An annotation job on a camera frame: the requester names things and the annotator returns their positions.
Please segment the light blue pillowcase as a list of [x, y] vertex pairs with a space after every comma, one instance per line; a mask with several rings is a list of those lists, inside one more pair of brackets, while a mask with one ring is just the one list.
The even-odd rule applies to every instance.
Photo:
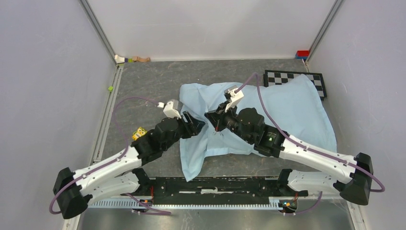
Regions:
[[[225, 101], [224, 91], [233, 85], [232, 82], [208, 86], [184, 84], [180, 87], [182, 110], [205, 121], [204, 114], [217, 109]], [[238, 110], [255, 108], [264, 116], [267, 125], [278, 125], [309, 144], [333, 152], [337, 150], [331, 122], [313, 83], [306, 76], [298, 76], [289, 83], [270, 87], [246, 85], [242, 92], [244, 98], [238, 103]], [[248, 155], [253, 152], [252, 145], [228, 129], [216, 132], [209, 122], [197, 136], [180, 140], [181, 167], [187, 181], [198, 176], [206, 157], [229, 153]]]

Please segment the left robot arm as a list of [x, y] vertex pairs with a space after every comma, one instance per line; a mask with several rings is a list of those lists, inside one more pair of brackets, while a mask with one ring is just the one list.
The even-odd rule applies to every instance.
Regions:
[[72, 171], [66, 167], [60, 170], [49, 212], [71, 219], [83, 213], [90, 204], [111, 196], [133, 192], [147, 194], [150, 181], [137, 177], [135, 173], [127, 176], [127, 171], [160, 158], [180, 139], [197, 136], [204, 126], [204, 121], [194, 118], [189, 112], [183, 112], [176, 118], [166, 117], [119, 153], [87, 168]]

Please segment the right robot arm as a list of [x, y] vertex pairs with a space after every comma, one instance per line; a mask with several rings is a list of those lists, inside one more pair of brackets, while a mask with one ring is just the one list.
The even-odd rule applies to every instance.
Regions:
[[265, 123], [255, 108], [226, 110], [218, 107], [204, 114], [216, 132], [228, 129], [262, 156], [295, 161], [317, 170], [309, 175], [283, 170], [277, 191], [288, 196], [293, 191], [326, 191], [345, 200], [366, 206], [372, 191], [373, 166], [370, 155], [345, 155], [308, 144], [286, 131]]

